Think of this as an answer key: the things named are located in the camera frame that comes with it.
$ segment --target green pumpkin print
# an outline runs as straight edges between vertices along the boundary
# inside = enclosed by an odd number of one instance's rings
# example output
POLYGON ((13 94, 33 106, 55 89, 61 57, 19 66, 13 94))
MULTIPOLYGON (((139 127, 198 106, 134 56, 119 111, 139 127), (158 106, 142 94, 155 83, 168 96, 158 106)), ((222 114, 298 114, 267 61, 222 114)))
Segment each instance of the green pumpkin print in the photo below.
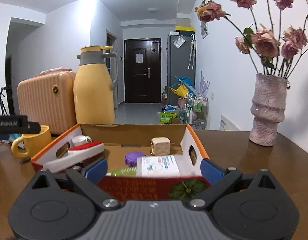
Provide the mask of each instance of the green pumpkin print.
POLYGON ((168 193, 168 196, 170 199, 178 199, 187 202, 196 198, 196 196, 205 189, 206 185, 204 182, 196 179, 189 179, 175 185, 168 193))

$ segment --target purple lid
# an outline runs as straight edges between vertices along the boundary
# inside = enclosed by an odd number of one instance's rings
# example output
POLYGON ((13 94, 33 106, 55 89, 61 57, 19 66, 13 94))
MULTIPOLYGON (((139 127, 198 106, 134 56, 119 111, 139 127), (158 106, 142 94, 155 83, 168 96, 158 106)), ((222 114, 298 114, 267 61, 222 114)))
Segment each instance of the purple lid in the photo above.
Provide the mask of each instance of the purple lid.
POLYGON ((142 152, 130 152, 125 155, 125 164, 129 167, 136 167, 137 158, 145 157, 146 155, 142 152))

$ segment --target pink suitcase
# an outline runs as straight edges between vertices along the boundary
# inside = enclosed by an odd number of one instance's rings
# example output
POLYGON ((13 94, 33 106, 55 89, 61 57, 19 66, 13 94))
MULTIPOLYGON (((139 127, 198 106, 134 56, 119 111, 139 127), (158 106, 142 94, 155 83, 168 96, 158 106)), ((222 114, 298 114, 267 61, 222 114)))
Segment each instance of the pink suitcase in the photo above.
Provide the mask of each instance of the pink suitcase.
POLYGON ((30 122, 48 125, 59 135, 76 124, 73 85, 76 72, 48 70, 22 81, 17 88, 20 113, 30 122))

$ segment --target gray ribbed panel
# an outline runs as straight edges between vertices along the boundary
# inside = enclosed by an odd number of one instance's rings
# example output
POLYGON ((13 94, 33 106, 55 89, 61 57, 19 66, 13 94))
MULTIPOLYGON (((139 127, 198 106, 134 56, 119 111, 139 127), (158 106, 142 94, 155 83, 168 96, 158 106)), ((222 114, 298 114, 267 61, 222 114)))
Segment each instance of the gray ribbed panel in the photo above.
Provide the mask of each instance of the gray ribbed panel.
POLYGON ((181 201, 127 201, 118 211, 103 212, 79 240, 229 240, 206 212, 181 201))
POLYGON ((54 72, 22 81, 17 88, 20 113, 31 122, 62 134, 76 124, 73 95, 75 72, 54 72), (53 93, 57 85, 58 93, 53 93))

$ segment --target pink textured vase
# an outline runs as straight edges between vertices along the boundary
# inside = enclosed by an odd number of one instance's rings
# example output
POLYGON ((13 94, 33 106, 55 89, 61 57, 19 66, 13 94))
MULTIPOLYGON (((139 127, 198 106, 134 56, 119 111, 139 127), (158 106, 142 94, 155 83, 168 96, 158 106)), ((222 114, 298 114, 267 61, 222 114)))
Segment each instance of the pink textured vase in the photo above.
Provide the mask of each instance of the pink textured vase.
POLYGON ((251 113, 254 115, 250 140, 263 146, 273 146, 277 124, 284 121, 287 80, 282 77, 257 74, 251 113))

